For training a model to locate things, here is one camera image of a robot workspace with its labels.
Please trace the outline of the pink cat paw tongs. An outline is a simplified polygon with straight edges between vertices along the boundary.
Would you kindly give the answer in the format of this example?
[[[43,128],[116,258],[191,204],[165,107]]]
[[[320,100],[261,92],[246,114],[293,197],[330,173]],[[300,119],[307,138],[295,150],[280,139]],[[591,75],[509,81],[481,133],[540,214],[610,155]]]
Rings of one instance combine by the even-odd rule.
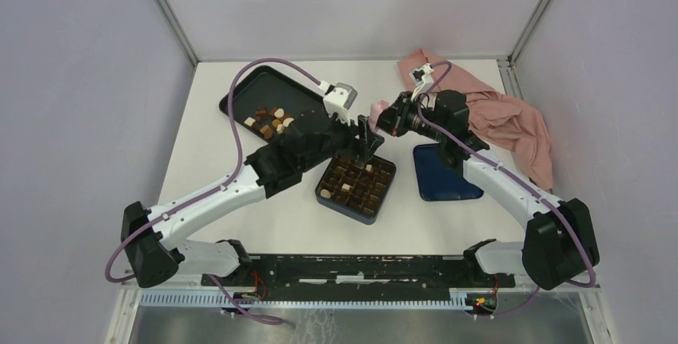
[[[389,103],[384,100],[373,103],[370,106],[368,124],[372,132],[377,133],[377,121],[380,115],[390,107]]]

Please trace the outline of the blue chocolate box with insert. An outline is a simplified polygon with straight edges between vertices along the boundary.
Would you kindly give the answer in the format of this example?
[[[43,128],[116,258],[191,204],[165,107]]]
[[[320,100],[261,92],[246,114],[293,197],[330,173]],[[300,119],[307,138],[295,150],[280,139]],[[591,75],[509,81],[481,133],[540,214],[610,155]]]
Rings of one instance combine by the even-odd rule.
[[[366,165],[373,171],[367,172]],[[355,221],[372,225],[377,220],[387,193],[397,173],[397,166],[384,158],[374,155],[364,166],[355,165],[352,160],[337,156],[325,169],[315,188],[317,202]],[[341,191],[343,184],[350,184],[349,193]],[[327,189],[330,199],[320,196]]]

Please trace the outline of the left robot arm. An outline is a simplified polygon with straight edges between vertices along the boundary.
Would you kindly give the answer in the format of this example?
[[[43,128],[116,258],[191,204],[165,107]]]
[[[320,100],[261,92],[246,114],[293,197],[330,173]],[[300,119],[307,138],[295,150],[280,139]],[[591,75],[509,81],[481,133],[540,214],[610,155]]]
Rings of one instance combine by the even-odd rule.
[[[304,173],[343,156],[367,162],[383,144],[366,116],[341,123],[324,114],[304,114],[216,182],[166,204],[128,205],[123,213],[122,249],[130,278],[141,288],[159,286],[178,274],[214,275],[232,286],[245,284],[251,260],[235,239],[199,242],[190,236],[242,207],[299,184]]]

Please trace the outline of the black plastic tray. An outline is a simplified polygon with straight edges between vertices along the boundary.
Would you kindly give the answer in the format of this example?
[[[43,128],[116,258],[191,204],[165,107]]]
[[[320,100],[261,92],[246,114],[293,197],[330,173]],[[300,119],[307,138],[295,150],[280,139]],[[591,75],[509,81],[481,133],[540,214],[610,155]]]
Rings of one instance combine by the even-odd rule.
[[[236,123],[264,142],[303,130],[327,130],[331,120],[322,98],[297,80],[271,66],[245,74],[233,94]]]

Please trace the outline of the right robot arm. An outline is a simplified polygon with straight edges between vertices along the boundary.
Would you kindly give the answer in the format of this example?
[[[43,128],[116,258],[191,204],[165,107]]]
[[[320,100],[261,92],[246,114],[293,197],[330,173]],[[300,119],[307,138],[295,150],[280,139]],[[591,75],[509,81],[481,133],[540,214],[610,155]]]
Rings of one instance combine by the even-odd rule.
[[[564,283],[591,288],[600,261],[589,208],[565,201],[506,166],[469,126],[466,98],[454,90],[439,94],[404,91],[392,104],[374,106],[370,125],[393,137],[408,132],[438,143],[442,159],[463,179],[501,205],[519,224],[519,242],[488,240],[470,248],[463,279],[483,286],[494,274],[526,275],[543,290]]]

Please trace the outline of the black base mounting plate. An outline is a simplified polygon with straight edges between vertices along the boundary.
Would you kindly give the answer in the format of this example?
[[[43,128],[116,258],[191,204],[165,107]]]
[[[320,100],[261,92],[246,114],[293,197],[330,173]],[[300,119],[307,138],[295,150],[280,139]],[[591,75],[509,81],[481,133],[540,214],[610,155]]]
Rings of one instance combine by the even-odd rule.
[[[254,254],[220,283],[267,302],[448,301],[451,289],[516,285],[511,274],[486,274],[459,255]]]

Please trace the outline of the pink cloth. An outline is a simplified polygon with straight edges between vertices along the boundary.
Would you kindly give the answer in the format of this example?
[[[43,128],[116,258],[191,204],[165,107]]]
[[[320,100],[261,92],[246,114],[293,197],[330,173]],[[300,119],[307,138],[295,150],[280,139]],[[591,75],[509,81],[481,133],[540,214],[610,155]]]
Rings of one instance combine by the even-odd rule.
[[[434,90],[464,94],[471,130],[485,141],[512,151],[522,172],[541,189],[552,191],[552,139],[539,110],[500,93],[456,64]]]

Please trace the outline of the blue box lid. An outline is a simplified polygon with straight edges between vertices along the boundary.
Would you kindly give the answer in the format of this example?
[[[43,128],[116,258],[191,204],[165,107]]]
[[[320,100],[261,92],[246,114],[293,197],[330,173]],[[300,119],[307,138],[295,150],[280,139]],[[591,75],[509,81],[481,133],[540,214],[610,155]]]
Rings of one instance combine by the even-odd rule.
[[[415,146],[413,163],[419,195],[426,202],[475,200],[484,195],[483,190],[443,163],[437,153],[437,144]]]

